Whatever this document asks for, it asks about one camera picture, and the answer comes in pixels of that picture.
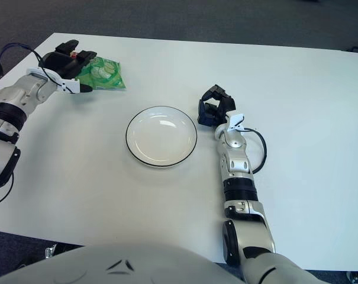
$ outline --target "gray carpet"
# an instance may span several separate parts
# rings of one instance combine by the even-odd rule
[[[345,50],[358,46],[358,0],[0,0],[0,50],[53,32]],[[26,54],[8,51],[5,73]],[[50,244],[0,233],[0,275]],[[343,272],[312,273],[348,283]]]

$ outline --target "black cable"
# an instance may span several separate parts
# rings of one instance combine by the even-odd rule
[[[26,45],[26,44],[23,44],[23,43],[8,43],[8,44],[6,44],[6,45],[2,48],[2,50],[1,50],[1,52],[0,52],[0,61],[1,61],[1,57],[2,57],[3,53],[4,53],[6,50],[10,49],[11,47],[21,47],[21,48],[23,48],[23,49],[26,49],[26,50],[29,50],[29,51],[33,52],[34,55],[36,56],[37,60],[38,60],[38,63],[41,63],[41,68],[42,68],[42,70],[43,70],[43,73],[44,73],[53,83],[55,83],[57,86],[61,86],[61,84],[59,84],[59,83],[57,83],[55,80],[53,80],[53,79],[46,73],[46,71],[44,70],[44,61],[43,61],[42,57],[41,57],[34,49],[32,49],[30,46],[28,46],[28,45]],[[70,90],[70,88],[68,88],[67,86],[66,86],[66,89],[69,90],[70,93],[73,93],[73,92]]]
[[[260,165],[252,171],[252,173],[257,173],[258,171],[260,171],[263,168],[264,164],[266,163],[266,159],[267,159],[266,140],[264,140],[264,137],[258,131],[251,129],[251,128],[245,128],[244,130],[237,130],[237,131],[238,132],[254,132],[255,134],[257,134],[259,136],[260,141],[262,141],[263,149],[264,149],[264,156],[263,156],[262,161],[260,162]]]
[[[241,124],[244,121],[244,117],[241,121],[239,121],[236,125],[234,125],[234,127],[237,127],[239,124]]]
[[[9,193],[11,193],[12,188],[13,188],[13,184],[14,184],[14,174],[12,173],[12,183],[11,183],[11,187],[9,188],[7,194],[5,194],[5,196],[0,199],[0,202],[2,202],[5,198],[7,198],[7,196],[9,195]]]

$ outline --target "robotic hand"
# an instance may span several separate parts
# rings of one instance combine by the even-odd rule
[[[45,102],[55,91],[79,93],[91,91],[73,78],[80,73],[95,52],[82,51],[75,58],[70,53],[78,45],[70,40],[45,55],[40,67],[29,68],[26,75],[10,87],[0,90],[0,187],[9,181],[20,158],[15,146],[22,126],[37,105]]]

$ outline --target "green packaged snack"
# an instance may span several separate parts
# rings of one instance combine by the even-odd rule
[[[120,74],[121,65],[109,59],[95,57],[86,65],[75,79],[80,84],[93,89],[124,89],[125,84]]]

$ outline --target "white table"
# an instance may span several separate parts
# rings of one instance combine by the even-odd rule
[[[132,158],[125,131],[147,107],[197,118],[200,96],[222,86],[268,146],[255,175],[278,253],[304,269],[358,270],[358,54],[335,50],[53,34],[121,62],[126,91],[55,93],[21,131],[15,185],[0,231],[75,244],[156,241],[223,262],[224,195],[211,128],[170,169]],[[1,81],[37,64],[27,56]],[[248,135],[253,166],[259,139]],[[0,190],[0,197],[7,189]]]

